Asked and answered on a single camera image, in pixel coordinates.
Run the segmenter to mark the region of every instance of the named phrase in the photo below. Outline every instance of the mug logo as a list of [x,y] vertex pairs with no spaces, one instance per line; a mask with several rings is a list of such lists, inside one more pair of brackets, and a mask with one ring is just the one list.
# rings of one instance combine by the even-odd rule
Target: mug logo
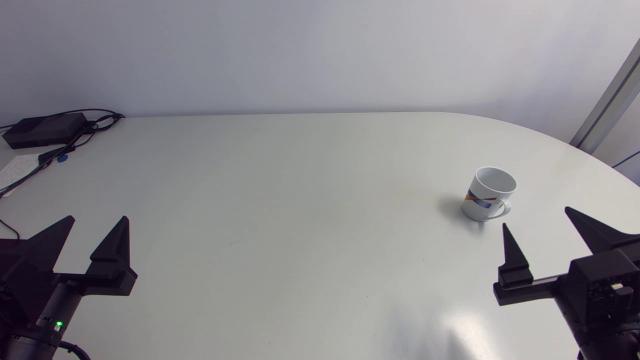
[[491,202],[487,202],[487,200],[489,201],[494,201],[495,199],[498,199],[497,197],[488,197],[486,199],[480,199],[479,197],[475,196],[474,193],[471,192],[471,189],[469,189],[469,192],[467,193],[467,196],[465,196],[465,200],[471,200],[473,202],[475,202],[476,204],[482,206],[483,208],[490,208],[491,205],[493,205]]

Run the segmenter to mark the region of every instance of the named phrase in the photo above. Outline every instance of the black power adapter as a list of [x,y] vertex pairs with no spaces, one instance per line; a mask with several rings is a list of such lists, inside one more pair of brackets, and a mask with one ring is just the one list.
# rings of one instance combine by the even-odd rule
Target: black power adapter
[[2,136],[12,149],[70,143],[88,121],[83,113],[20,120]]

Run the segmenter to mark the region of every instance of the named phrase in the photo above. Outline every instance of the mug handle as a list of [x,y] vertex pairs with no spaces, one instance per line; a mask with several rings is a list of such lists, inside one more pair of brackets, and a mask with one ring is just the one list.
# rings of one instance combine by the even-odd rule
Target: mug handle
[[496,203],[500,202],[500,205],[502,205],[502,207],[504,208],[502,210],[502,213],[500,213],[499,215],[495,215],[494,217],[486,217],[484,218],[485,220],[491,220],[494,218],[499,218],[499,217],[503,217],[504,215],[507,215],[509,213],[509,211],[511,211],[511,203],[510,201],[508,201],[507,199],[497,199]]

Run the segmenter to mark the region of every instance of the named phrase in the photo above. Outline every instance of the white paper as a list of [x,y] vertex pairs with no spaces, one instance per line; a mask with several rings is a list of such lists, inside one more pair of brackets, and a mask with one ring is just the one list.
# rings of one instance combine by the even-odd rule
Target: white paper
[[[40,154],[18,155],[0,170],[0,191],[34,171],[39,166],[38,155]],[[14,190],[4,194],[3,197],[11,195]]]

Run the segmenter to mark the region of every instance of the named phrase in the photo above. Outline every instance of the metal frame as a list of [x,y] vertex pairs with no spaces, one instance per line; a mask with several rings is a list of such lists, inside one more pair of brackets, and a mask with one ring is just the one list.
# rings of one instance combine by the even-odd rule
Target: metal frame
[[640,39],[570,145],[593,154],[640,93]]

